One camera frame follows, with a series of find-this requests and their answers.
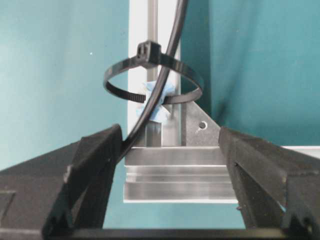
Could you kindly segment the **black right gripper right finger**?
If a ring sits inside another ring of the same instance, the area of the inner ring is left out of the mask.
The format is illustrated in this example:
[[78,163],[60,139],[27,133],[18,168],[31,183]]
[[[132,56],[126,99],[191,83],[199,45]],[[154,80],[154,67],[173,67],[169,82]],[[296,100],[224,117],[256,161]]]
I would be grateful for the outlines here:
[[320,160],[222,127],[218,143],[248,229],[320,237]]

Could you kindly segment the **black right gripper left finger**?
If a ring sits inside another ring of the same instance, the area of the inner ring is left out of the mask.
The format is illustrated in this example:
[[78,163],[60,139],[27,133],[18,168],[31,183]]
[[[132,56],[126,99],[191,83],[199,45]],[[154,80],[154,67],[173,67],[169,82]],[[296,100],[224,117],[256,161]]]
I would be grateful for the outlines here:
[[113,240],[102,228],[122,145],[117,124],[0,172],[3,240]]

